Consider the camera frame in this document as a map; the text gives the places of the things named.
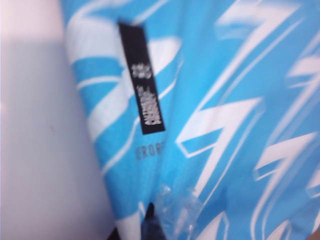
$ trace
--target white lightning bolt pattern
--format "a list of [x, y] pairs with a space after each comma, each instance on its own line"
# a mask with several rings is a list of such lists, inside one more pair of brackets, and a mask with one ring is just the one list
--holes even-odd
[[[175, 78], [174, 78], [173, 82], [165, 90], [163, 90], [159, 94], [159, 100], [161, 100], [164, 96], [166, 96], [175, 87], [176, 82], [177, 82], [177, 78], [178, 78], [178, 74], [180, 72], [180, 69], [181, 69], [182, 65], [183, 65], [183, 61], [181, 61], [179, 63], [179, 65], [178, 65], [178, 69], [177, 69], [177, 71], [175, 73]], [[129, 150], [131, 144], [133, 143], [134, 135], [136, 133], [136, 128], [137, 128], [137, 125], [138, 125], [139, 122], [140, 122], [140, 117], [137, 116], [136, 119], [134, 120], [133, 124], [132, 124], [132, 128], [131, 128], [130, 134], [129, 134], [128, 138], [126, 139], [125, 144], [103, 166], [102, 171], [101, 171], [102, 175], [105, 175], [118, 161], [120, 161], [120, 159]]]
[[289, 240], [291, 231], [292, 231], [292, 226], [288, 220], [284, 221], [281, 223], [267, 238], [267, 240], [281, 240], [283, 239], [282, 236], [287, 230], [286, 235], [285, 235], [285, 240]]
[[[71, 64], [79, 59], [88, 57], [108, 57], [117, 59], [119, 64], [124, 67], [121, 77], [94, 77], [85, 79], [78, 85], [80, 89], [96, 83], [118, 83], [100, 100], [88, 116], [87, 124], [93, 142], [126, 111], [134, 90], [117, 25], [111, 20], [88, 16], [88, 14], [102, 7], [116, 8], [127, 2], [129, 1], [93, 1], [73, 15], [66, 30], [66, 45]], [[140, 23], [146, 20], [167, 2], [167, 0], [157, 1], [141, 15], [137, 16], [137, 19], [133, 20], [133, 22]], [[180, 39], [174, 36], [153, 39], [148, 43], [147, 47], [154, 75], [163, 70], [175, 58], [180, 46]]]
[[283, 139], [287, 139], [292, 135], [294, 130], [299, 126], [299, 124], [305, 119], [308, 113], [312, 110], [315, 104], [319, 102], [319, 98], [315, 99], [313, 102], [310, 102], [308, 107], [308, 101], [315, 95], [317, 90], [320, 87], [320, 56], [317, 54], [312, 54], [305, 56], [312, 52], [317, 45], [320, 44], [320, 31], [316, 36], [310, 41], [309, 45], [305, 48], [302, 55], [303, 58], [300, 58], [296, 64], [292, 67], [291, 71], [288, 73], [288, 77], [297, 77], [297, 76], [307, 76], [312, 75], [312, 77], [306, 81], [294, 84], [290, 86], [291, 88], [304, 87], [302, 92], [299, 94], [297, 99], [290, 106], [288, 111], [285, 113], [283, 118], [280, 120], [279, 124], [276, 126], [267, 145], [272, 145], [277, 138], [284, 132], [286, 127], [289, 124], [292, 124], [292, 120], [299, 116], [296, 120], [296, 124], [292, 124], [291, 129], [287, 130], [286, 134], [283, 136]]
[[[231, 24], [247, 24], [257, 25], [258, 27], [248, 36], [242, 44], [235, 57], [232, 59], [228, 67], [223, 71], [208, 93], [199, 103], [190, 119], [182, 129], [180, 135], [176, 139], [176, 144], [187, 158], [193, 157], [210, 148], [212, 150], [207, 163], [201, 173], [195, 187], [195, 195], [199, 196], [205, 185], [207, 184], [211, 174], [216, 168], [216, 165], [228, 146], [233, 135], [237, 131], [246, 116], [250, 113], [257, 101], [242, 105], [241, 102], [236, 102], [236, 113], [229, 112], [224, 115], [221, 112], [227, 111], [227, 105], [201, 110], [204, 105], [214, 96], [214, 94], [229, 80], [240, 66], [242, 61], [257, 47], [270, 33], [272, 33], [281, 23], [284, 22], [294, 11], [298, 9], [298, 4], [286, 3], [261, 3], [253, 4], [247, 1], [236, 1], [227, 11], [217, 20], [217, 26], [226, 26]], [[204, 134], [208, 134], [214, 130], [222, 129], [223, 131], [216, 143], [213, 143], [198, 151], [189, 153], [183, 146], [183, 142]]]
[[316, 187], [320, 187], [320, 165], [318, 165], [308, 185], [306, 186], [306, 190], [311, 198], [320, 197], [320, 191], [315, 191]]
[[319, 227], [320, 227], [320, 210], [318, 212], [318, 215], [315, 217], [312, 233], [317, 231]]
[[223, 240], [227, 240], [228, 237], [228, 229], [229, 229], [229, 221], [225, 211], [222, 211], [219, 215], [217, 215], [200, 233], [200, 235], [196, 238], [196, 240], [216, 240], [218, 229], [221, 222], [224, 222], [224, 235]]
[[[227, 148], [230, 140], [238, 130], [239, 126], [246, 119], [248, 114], [258, 105], [260, 98], [253, 98], [243, 101], [228, 103], [225, 105], [212, 107], [199, 111], [193, 114], [189, 119], [187, 125], [176, 139], [176, 144], [189, 158], [205, 151], [208, 148], [213, 148], [198, 182], [195, 186], [195, 196], [199, 196], [205, 185], [207, 184], [211, 174], [216, 165]], [[215, 130], [223, 129], [217, 141], [210, 146], [202, 148], [198, 151], [189, 153], [183, 146], [183, 142], [213, 132]]]
[[[311, 141], [315, 137], [315, 132], [309, 133], [271, 145], [264, 150], [257, 165], [254, 168], [254, 173], [257, 176], [256, 180], [265, 178], [270, 174], [272, 175], [252, 214], [250, 223], [250, 233], [252, 240], [256, 240], [256, 223], [259, 214], [262, 211], [267, 200], [271, 196], [272, 192], [275, 190], [276, 186], [279, 184], [279, 181], [288, 171], [289, 167], [292, 165], [294, 160], [305, 150], [305, 148], [311, 143]], [[263, 175], [258, 174], [259, 169], [271, 163], [274, 163], [275, 161], [279, 161], [275, 170], [272, 170], [271, 172]], [[265, 240], [264, 229], [262, 229], [262, 239]]]
[[198, 112], [213, 97], [213, 95], [235, 73], [242, 61], [281, 23], [298, 9], [298, 4], [293, 3], [256, 3], [238, 0], [217, 20], [217, 26], [231, 24], [258, 25], [242, 44], [228, 67], [215, 81], [209, 92], [195, 110]]

